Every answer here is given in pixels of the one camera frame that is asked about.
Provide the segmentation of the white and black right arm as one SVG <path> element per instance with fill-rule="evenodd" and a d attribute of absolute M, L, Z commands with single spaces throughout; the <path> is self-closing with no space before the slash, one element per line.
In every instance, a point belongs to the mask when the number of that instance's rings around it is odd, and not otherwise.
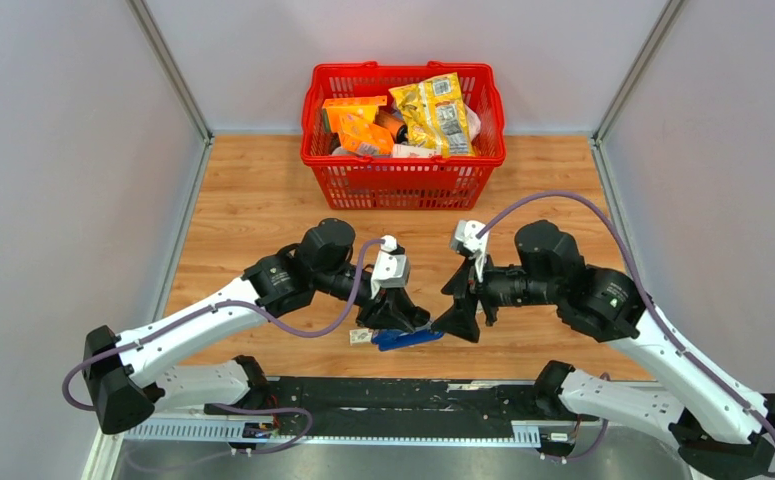
<path fill-rule="evenodd" d="M 775 393 L 743 386 L 649 307 L 627 274 L 587 264 L 575 239 L 540 220 L 514 237 L 519 263 L 494 265 L 477 222 L 461 222 L 451 246 L 463 263 L 443 288 L 452 306 L 433 329 L 477 342 L 477 315 L 495 323 L 503 307 L 552 305 L 572 330 L 627 355 L 662 386 L 659 393 L 612 383 L 571 364 L 550 361 L 532 398 L 546 418 L 586 415 L 647 434 L 674 448 L 713 479 L 769 472 L 775 442 Z"/>

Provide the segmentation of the blue and black stapler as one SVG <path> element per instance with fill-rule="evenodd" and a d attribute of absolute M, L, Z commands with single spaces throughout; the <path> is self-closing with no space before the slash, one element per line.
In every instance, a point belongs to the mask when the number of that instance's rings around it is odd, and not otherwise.
<path fill-rule="evenodd" d="M 414 332 L 380 330 L 372 336 L 370 343 L 375 345 L 379 351 L 385 352 L 437 341 L 443 336 L 443 332 L 435 332 L 430 329 L 422 329 Z"/>

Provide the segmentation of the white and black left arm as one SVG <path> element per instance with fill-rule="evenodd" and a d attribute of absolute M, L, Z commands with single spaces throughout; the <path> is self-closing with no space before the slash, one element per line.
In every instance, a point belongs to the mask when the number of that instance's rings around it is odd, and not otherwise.
<path fill-rule="evenodd" d="M 67 401 L 95 413 L 104 434 L 126 432 L 157 411 L 223 405 L 253 415 L 269 389 L 259 364 L 240 355 L 220 365 L 188 367 L 187 357 L 242 331 L 274 325 L 300 338 L 336 330 L 353 309 L 364 329 L 414 335 L 431 315 L 407 290 L 410 263 L 392 236 L 354 248 L 353 227 L 326 218 L 302 239 L 265 256 L 209 295 L 153 323 L 85 337 L 81 375 L 90 401 Z"/>

